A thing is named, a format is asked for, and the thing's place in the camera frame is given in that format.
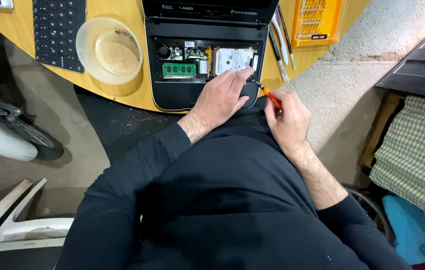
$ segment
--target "black sleeve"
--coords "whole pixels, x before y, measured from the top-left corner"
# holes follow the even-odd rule
[[[370,269],[412,269],[351,195],[336,205],[317,211],[317,215]]]
[[[190,147],[174,123],[105,169],[84,193],[55,269],[124,269],[139,243],[137,196]]]

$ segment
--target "hand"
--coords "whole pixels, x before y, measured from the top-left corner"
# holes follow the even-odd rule
[[[270,95],[281,101],[282,115],[276,116],[278,108],[268,99],[264,112],[272,135],[284,154],[291,160],[311,149],[306,135],[311,112],[302,104],[296,91],[284,93],[271,91]]]
[[[224,124],[249,96],[241,96],[246,80],[254,73],[248,67],[242,71],[224,71],[204,86],[196,105],[177,123],[186,132],[191,143],[197,142],[214,128]]]

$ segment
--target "plastic bowl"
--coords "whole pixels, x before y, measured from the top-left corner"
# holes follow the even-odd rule
[[[123,23],[108,17],[91,19],[79,28],[76,51],[89,74],[112,85],[130,82],[143,64],[136,36]]]

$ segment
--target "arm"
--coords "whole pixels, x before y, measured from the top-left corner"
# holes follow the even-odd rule
[[[284,155],[301,175],[319,219],[371,269],[411,269],[312,150],[306,139],[311,113],[297,93],[271,94],[281,100],[282,115],[276,116],[277,109],[268,100],[266,120]]]
[[[227,71],[214,78],[191,112],[105,169],[84,194],[55,269],[124,269],[139,248],[142,192],[244,105],[249,97],[240,92],[253,72]]]

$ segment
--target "precision screwdriver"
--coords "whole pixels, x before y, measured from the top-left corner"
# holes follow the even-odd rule
[[[262,90],[264,95],[267,95],[268,98],[276,105],[278,109],[280,109],[281,111],[283,110],[281,106],[281,101],[277,99],[274,95],[270,94],[271,90],[269,88],[265,88],[261,83],[258,83],[255,80],[252,81],[257,84],[257,86]]]

